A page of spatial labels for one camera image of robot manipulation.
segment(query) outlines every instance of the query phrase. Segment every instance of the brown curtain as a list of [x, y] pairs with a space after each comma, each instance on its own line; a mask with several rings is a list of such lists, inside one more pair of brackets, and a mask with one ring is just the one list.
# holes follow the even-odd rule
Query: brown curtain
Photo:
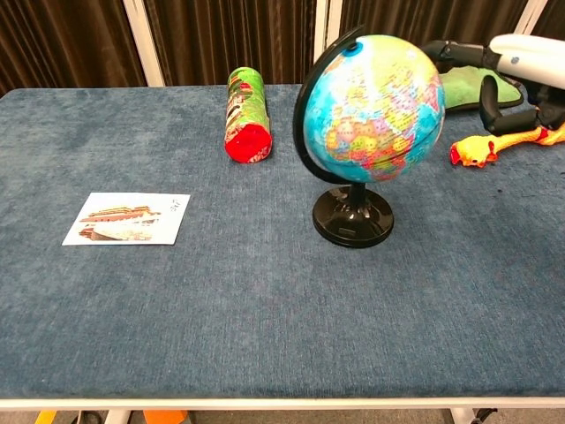
[[146, 81], [121, 0], [0, 0], [0, 95]]
[[167, 85], [225, 84], [239, 66], [266, 84], [301, 82], [315, 0], [145, 0]]
[[549, 0], [541, 13], [532, 35], [565, 40], [565, 1]]
[[340, 32], [365, 26], [416, 45], [431, 40], [487, 44], [513, 33], [527, 0], [343, 0]]

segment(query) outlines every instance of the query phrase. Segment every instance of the postcard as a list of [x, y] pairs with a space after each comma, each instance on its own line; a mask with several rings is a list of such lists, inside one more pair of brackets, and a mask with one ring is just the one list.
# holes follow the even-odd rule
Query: postcard
[[74, 245], [174, 245], [190, 194], [90, 193], [63, 241]]

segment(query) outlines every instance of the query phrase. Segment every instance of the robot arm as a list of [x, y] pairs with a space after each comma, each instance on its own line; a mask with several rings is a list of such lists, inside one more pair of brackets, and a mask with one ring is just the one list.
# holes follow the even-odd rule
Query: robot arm
[[528, 102], [537, 108], [503, 116], [496, 81], [491, 76], [483, 79], [479, 113], [485, 129], [493, 135], [526, 132], [539, 126], [555, 130], [565, 123], [565, 42], [504, 34], [494, 37], [486, 47], [435, 41], [421, 49], [432, 60], [490, 69], [524, 85]]

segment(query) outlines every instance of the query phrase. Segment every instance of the globe stand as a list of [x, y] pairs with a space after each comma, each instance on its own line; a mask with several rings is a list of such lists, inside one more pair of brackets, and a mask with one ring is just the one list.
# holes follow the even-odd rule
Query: globe stand
[[394, 226], [387, 201], [359, 183], [326, 191], [316, 201], [312, 216], [324, 239], [347, 247], [375, 246]]

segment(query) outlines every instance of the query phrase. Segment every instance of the globe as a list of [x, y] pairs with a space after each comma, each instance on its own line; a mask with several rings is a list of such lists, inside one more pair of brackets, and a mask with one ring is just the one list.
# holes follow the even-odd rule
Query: globe
[[445, 95], [433, 62], [389, 35], [358, 37], [315, 81], [304, 140], [326, 170], [350, 182], [396, 178], [439, 138]]

